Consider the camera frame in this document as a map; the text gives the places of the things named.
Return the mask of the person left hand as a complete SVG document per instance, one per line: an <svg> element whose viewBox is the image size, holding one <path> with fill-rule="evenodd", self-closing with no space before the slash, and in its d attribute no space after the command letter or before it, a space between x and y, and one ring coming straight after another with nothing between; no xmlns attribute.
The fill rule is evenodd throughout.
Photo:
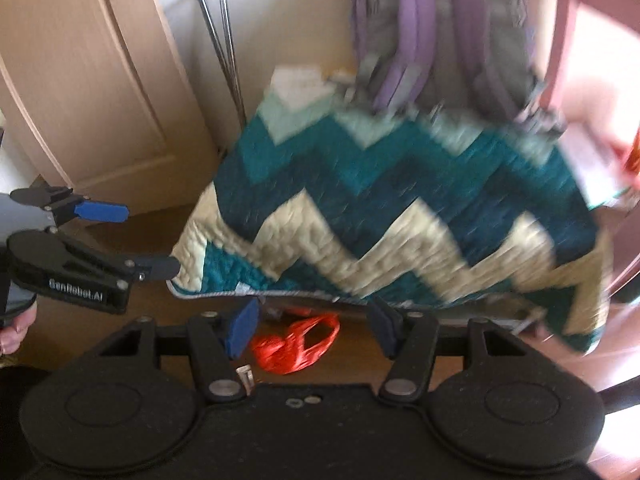
<svg viewBox="0 0 640 480"><path fill-rule="evenodd" d="M17 315L8 326L0 330L2 356L10 356L21 347L29 329L35 323L37 312L37 305L33 304L29 309Z"/></svg>

